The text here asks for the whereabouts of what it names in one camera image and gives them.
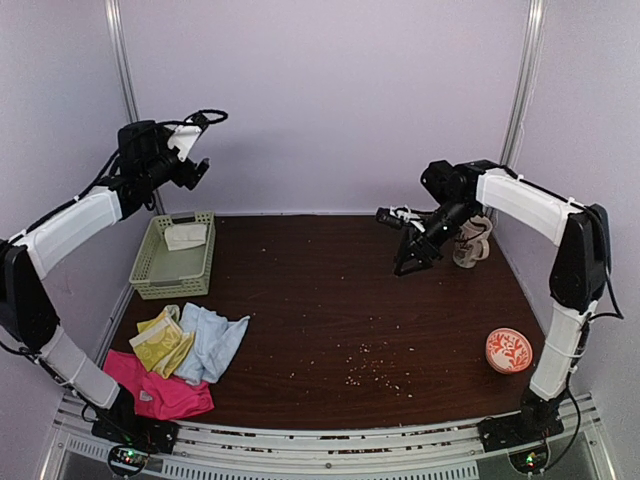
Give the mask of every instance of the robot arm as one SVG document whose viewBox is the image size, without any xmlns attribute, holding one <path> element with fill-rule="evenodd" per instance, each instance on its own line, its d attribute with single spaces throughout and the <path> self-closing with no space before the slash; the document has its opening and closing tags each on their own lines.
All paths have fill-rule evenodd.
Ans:
<svg viewBox="0 0 640 480">
<path fill-rule="evenodd" d="M 220 117 L 209 120 L 205 112 Z M 226 118 L 225 112 L 208 110 L 184 122 L 143 121 L 122 128 L 108 175 L 68 202 L 67 208 L 8 242 L 0 241 L 0 324 L 25 345 L 21 354 L 94 407 L 99 421 L 93 432 L 98 436 L 169 452 L 175 425 L 134 414 L 131 393 L 100 370 L 65 333 L 41 281 L 91 237 L 143 205 L 149 208 L 159 186 L 172 181 L 195 188 L 209 164 L 205 159 L 196 165 L 189 160 L 189 152 L 209 125 Z M 167 128 L 170 123 L 176 128 Z"/>
<path fill-rule="evenodd" d="M 421 183 L 440 204 L 432 215 L 415 215 L 407 208 L 381 208 L 377 213 L 381 223 L 405 228 L 396 257 L 398 275 L 430 268 L 442 258 L 442 244 L 483 207 L 511 215 L 558 247 L 549 278 L 551 328 L 513 427 L 521 440 L 557 431 L 557 408 L 584 351 L 588 320 L 602 297 L 610 268 L 606 211 L 599 205 L 585 207 L 565 200 L 487 160 L 455 167 L 433 162 Z"/>
</svg>

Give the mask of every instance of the white wall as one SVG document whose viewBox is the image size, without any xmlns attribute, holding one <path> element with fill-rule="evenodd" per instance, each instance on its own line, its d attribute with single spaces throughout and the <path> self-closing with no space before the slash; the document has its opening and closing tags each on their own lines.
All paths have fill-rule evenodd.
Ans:
<svg viewBox="0 0 640 480">
<path fill-rule="evenodd" d="M 576 390 L 595 396 L 625 479 L 640 478 L 640 4 L 549 2 L 535 95 L 516 170 L 610 215 L 613 282 L 627 315 L 602 319 L 580 363 Z M 553 248 L 506 216 L 497 235 L 544 328 Z M 602 310 L 609 307 L 602 302 Z"/>
<path fill-rule="evenodd" d="M 118 85 L 103 0 L 0 2 L 0 238 L 95 176 L 126 123 Z M 90 355 L 146 219 L 139 214 L 94 238 L 46 280 L 63 326 Z M 4 331 L 0 338 L 15 344 Z M 33 478 L 62 391 L 4 352 L 0 385 L 0 478 Z"/>
<path fill-rule="evenodd" d="M 123 2 L 143 117 L 228 110 L 212 168 L 169 210 L 373 212 L 431 204 L 434 159 L 498 158 L 526 0 Z"/>
</svg>

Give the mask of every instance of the white cup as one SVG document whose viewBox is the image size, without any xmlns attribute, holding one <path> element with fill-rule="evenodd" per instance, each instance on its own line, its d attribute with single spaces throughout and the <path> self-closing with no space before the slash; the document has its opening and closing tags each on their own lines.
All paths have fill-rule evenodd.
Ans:
<svg viewBox="0 0 640 480">
<path fill-rule="evenodd" d="M 493 225 L 488 217 L 476 215 L 454 238 L 453 261 L 462 268 L 473 268 L 489 256 L 489 235 Z"/>
</svg>

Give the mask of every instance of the dark brown tabletop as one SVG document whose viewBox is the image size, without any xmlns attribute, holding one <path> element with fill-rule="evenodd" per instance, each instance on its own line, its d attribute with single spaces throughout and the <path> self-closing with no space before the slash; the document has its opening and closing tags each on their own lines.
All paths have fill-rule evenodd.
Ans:
<svg viewBox="0 0 640 480">
<path fill-rule="evenodd" d="M 189 420 L 242 427 L 350 429 L 431 424 L 518 408 L 532 369 L 501 375 L 484 357 L 498 327 L 543 334 L 495 243 L 471 270 L 445 258 L 397 278 L 400 232 L 370 217 L 238 217 L 216 221 L 208 296 L 134 295 L 112 348 L 131 352 L 136 322 L 191 301 L 251 315 L 215 410 Z"/>
</svg>

